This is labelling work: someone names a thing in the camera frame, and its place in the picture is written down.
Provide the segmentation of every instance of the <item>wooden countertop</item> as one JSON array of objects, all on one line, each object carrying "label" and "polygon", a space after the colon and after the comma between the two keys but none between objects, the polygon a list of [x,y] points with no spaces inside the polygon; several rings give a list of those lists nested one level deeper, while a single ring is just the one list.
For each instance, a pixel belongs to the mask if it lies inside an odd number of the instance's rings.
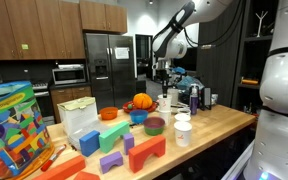
[{"label": "wooden countertop", "polygon": [[[149,113],[149,117],[151,116],[158,116],[158,112]],[[175,119],[172,116],[170,125],[165,127],[162,134],[166,138],[165,155],[160,158],[154,155],[149,156],[144,163],[143,169],[137,173],[133,173],[129,168],[128,156],[124,154],[124,144],[120,138],[115,141],[114,148],[107,154],[98,149],[91,156],[85,157],[87,167],[82,171],[97,174],[101,179],[153,179],[255,121],[255,117],[252,115],[221,105],[214,106],[212,110],[199,110],[191,118],[193,128],[190,145],[187,147],[176,145],[173,127]],[[101,122],[112,127],[122,121],[131,122],[129,114],[123,110],[119,110],[116,119]],[[48,130],[55,147],[64,143],[68,145],[62,124],[48,126]],[[134,136],[135,146],[152,138],[152,136],[145,134],[142,125],[134,126],[130,131]],[[116,151],[120,151],[123,155],[124,165],[113,166],[109,172],[102,174],[99,159]],[[79,154],[81,154],[80,151],[74,151],[68,146],[50,168]],[[41,173],[43,173],[41,170],[37,170],[27,177],[27,179],[32,179]]]}]

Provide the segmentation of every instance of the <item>refrigerator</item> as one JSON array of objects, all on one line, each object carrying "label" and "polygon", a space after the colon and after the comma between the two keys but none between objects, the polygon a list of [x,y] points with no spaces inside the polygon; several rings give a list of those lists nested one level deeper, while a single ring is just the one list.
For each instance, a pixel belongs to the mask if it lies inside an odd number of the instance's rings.
[{"label": "refrigerator", "polygon": [[133,37],[84,34],[88,76],[97,110],[119,109],[136,93]]}]

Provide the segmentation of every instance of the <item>toy block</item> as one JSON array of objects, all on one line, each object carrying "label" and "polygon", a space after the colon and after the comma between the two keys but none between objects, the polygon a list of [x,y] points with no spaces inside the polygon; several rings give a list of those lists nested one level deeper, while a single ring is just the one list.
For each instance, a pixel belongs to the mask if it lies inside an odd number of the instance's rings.
[{"label": "toy block", "polygon": [[100,133],[94,130],[80,138],[81,151],[84,156],[88,157],[100,148],[99,135]]},{"label": "toy block", "polygon": [[124,140],[124,153],[128,155],[128,150],[134,147],[134,136],[132,133],[124,134],[123,140]]},{"label": "toy block", "polygon": [[150,154],[155,154],[157,157],[161,157],[165,154],[166,141],[162,135],[157,135],[142,144],[139,144],[130,150],[129,165],[130,169],[136,173],[143,168],[144,161]]},{"label": "toy block", "polygon": [[102,173],[107,173],[113,165],[122,166],[123,165],[123,157],[122,154],[117,151],[113,154],[107,155],[100,159]]},{"label": "toy block", "polygon": [[53,180],[53,179],[66,179],[73,174],[85,168],[84,157],[78,155],[65,163],[62,163],[43,174],[37,176],[33,180]]},{"label": "toy block", "polygon": [[96,174],[80,171],[77,173],[74,180],[100,180],[100,177]]},{"label": "toy block", "polygon": [[122,135],[129,133],[130,127],[129,123],[124,121],[119,123],[118,125],[110,128],[99,136],[100,141],[100,150],[103,153],[108,153],[113,149],[114,142],[118,136],[122,137]]}]

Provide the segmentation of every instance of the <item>oven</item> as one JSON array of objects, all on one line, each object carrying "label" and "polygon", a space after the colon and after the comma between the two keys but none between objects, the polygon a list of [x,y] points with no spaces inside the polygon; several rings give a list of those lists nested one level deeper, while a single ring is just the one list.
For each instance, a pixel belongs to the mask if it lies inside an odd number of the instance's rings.
[{"label": "oven", "polygon": [[52,100],[48,91],[48,83],[33,83],[32,86],[43,117],[43,122],[46,125],[55,124]]}]

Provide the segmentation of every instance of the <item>purple block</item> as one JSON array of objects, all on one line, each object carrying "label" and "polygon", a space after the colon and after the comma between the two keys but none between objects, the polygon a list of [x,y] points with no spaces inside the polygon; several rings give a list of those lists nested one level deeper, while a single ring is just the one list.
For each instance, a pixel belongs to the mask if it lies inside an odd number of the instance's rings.
[{"label": "purple block", "polygon": [[123,165],[123,157],[122,154],[117,151],[108,156],[102,157],[100,159],[102,173],[107,173],[113,165],[122,166]]},{"label": "purple block", "polygon": [[124,140],[124,152],[128,155],[128,150],[134,147],[134,136],[132,133],[127,133],[123,135]]},{"label": "purple block", "polygon": [[100,133],[94,130],[80,138],[81,151],[84,156],[88,157],[100,148],[99,136]]}]

